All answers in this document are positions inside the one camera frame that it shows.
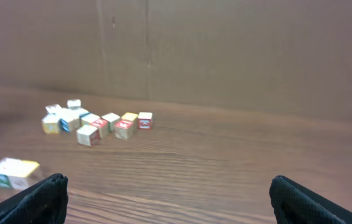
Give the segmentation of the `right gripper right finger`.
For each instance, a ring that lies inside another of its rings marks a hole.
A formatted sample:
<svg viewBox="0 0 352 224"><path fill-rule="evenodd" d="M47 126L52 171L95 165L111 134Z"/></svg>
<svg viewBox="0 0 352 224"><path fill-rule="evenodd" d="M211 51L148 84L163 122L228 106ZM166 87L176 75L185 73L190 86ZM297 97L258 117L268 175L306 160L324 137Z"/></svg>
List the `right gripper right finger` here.
<svg viewBox="0 0 352 224"><path fill-rule="evenodd" d="M352 212L278 175L269 195L277 224L352 224Z"/></svg>

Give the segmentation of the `letter L wooden block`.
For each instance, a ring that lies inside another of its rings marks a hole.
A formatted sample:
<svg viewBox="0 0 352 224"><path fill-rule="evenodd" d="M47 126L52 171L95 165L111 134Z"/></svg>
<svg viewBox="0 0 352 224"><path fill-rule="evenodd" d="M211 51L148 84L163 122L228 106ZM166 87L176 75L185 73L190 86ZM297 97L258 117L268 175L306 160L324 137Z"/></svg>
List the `letter L wooden block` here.
<svg viewBox="0 0 352 224"><path fill-rule="evenodd" d="M25 190L44 178L36 161L13 159L6 170L9 171L7 176L11 186L16 190Z"/></svg>

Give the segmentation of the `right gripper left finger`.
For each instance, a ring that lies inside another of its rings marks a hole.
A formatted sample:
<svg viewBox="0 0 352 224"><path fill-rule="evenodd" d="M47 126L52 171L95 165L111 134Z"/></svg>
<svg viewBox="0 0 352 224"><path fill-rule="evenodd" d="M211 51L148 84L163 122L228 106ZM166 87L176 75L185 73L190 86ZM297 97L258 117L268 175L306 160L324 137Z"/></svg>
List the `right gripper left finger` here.
<svg viewBox="0 0 352 224"><path fill-rule="evenodd" d="M63 224L68 178L53 174L0 203L0 224Z"/></svg>

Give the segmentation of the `yellow sided gift block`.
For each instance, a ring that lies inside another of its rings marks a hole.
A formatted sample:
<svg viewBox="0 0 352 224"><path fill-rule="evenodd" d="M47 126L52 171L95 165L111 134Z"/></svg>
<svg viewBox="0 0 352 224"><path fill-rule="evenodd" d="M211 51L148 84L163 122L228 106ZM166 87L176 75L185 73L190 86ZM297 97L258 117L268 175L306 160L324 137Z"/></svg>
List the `yellow sided gift block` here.
<svg viewBox="0 0 352 224"><path fill-rule="evenodd" d="M61 132L60 117L55 114L47 114L42 118L42 128L46 134L59 134Z"/></svg>

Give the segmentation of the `green sided wooden block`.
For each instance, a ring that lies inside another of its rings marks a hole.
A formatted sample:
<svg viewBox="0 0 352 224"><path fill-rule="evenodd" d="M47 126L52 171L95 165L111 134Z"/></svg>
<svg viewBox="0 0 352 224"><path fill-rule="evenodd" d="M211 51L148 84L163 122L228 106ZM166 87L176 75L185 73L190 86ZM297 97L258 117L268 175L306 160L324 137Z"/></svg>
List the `green sided wooden block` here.
<svg viewBox="0 0 352 224"><path fill-rule="evenodd" d="M13 181L18 177L20 160L5 157L0 160L0 187L13 189Z"/></svg>

